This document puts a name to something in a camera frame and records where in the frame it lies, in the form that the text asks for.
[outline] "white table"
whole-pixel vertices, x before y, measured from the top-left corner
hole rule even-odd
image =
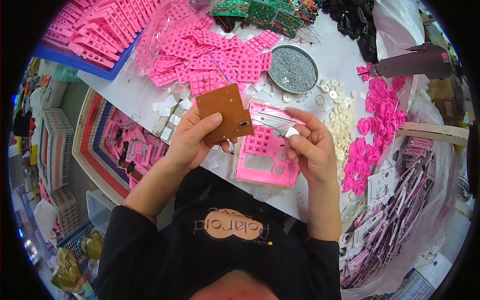
[[[295,43],[295,45],[303,48],[313,56],[318,65],[321,78],[327,78],[329,80],[335,79],[339,83],[344,83],[345,95],[349,94],[350,90],[355,90],[357,92],[358,96],[355,114],[358,119],[371,116],[371,113],[365,111],[364,99],[361,99],[359,96],[360,92],[367,94],[368,83],[363,82],[362,79],[357,76],[356,67],[366,65],[366,62],[360,54],[357,42],[338,32],[337,23],[328,15],[320,14],[317,17],[314,29],[322,37],[320,39],[320,44],[309,45],[307,43]],[[260,28],[246,28],[240,29],[237,33],[239,38],[245,41],[248,35],[257,35],[262,31],[263,29]],[[283,37],[278,44],[289,43],[294,44]],[[129,115],[144,128],[156,135],[160,135],[158,128],[155,128],[155,122],[158,121],[159,115],[158,112],[152,111],[152,103],[163,101],[163,99],[170,94],[170,91],[165,88],[156,87],[149,78],[138,77],[135,72],[134,57],[130,57],[125,64],[124,70],[121,71],[117,78],[112,82],[83,71],[79,71],[78,76],[111,104]],[[318,106],[315,103],[315,96],[319,93],[318,89],[315,88],[305,101],[302,101],[300,97],[299,101],[295,101],[294,99],[290,103],[281,104],[278,104],[282,101],[281,93],[278,93],[276,97],[271,97],[261,91],[256,96],[261,97],[262,100],[268,101],[270,104],[276,105],[277,107],[297,107],[312,112],[318,119],[324,120],[328,117],[328,113],[335,104],[326,96],[325,99],[328,105],[324,106],[327,107],[327,110],[325,111],[323,107]],[[356,128],[354,129],[354,135],[362,136]],[[367,143],[372,143],[371,134],[367,135],[366,139]],[[291,189],[268,199],[262,199],[259,197],[258,185],[237,182],[230,179],[233,163],[232,155],[221,153],[220,150],[217,150],[215,156],[219,167],[212,169],[211,171],[213,173],[226,179],[244,191],[257,196],[260,200],[267,202],[290,216],[303,222],[307,221],[308,188],[307,182],[302,175],[299,176],[297,184]],[[341,194],[340,198],[339,205],[340,210],[342,211],[347,194]]]

